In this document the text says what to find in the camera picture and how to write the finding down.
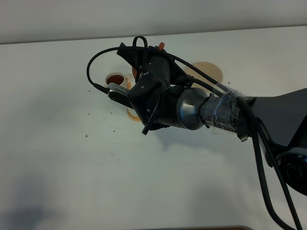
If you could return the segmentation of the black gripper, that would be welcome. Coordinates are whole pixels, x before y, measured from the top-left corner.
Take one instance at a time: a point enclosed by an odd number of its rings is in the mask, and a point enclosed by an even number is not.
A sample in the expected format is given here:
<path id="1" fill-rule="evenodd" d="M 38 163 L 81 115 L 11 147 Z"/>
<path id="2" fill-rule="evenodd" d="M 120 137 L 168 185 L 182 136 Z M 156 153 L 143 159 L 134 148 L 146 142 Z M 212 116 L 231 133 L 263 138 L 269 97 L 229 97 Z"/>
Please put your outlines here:
<path id="1" fill-rule="evenodd" d="M 119 45 L 117 55 L 127 61 L 135 70 L 146 71 L 129 92 L 130 103 L 144 124 L 144 131 L 166 127 L 182 127 L 177 118 L 177 102 L 184 87 L 193 84 L 190 75 L 167 56 L 153 55 L 147 63 L 146 47 Z"/>

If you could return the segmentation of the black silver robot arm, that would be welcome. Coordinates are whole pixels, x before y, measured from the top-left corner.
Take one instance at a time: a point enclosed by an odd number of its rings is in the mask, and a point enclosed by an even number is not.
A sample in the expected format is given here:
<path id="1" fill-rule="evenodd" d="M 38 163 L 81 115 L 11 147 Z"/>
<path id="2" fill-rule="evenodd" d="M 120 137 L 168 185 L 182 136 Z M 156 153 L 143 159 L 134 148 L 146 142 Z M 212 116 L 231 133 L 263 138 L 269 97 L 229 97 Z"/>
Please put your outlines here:
<path id="1" fill-rule="evenodd" d="M 307 91 L 274 97 L 244 96 L 214 80 L 198 80 L 160 47 L 121 44 L 117 54 L 136 69 L 135 86 L 123 103 L 135 110 L 143 134 L 164 127 L 216 127 L 253 138 L 282 181 L 307 192 Z"/>

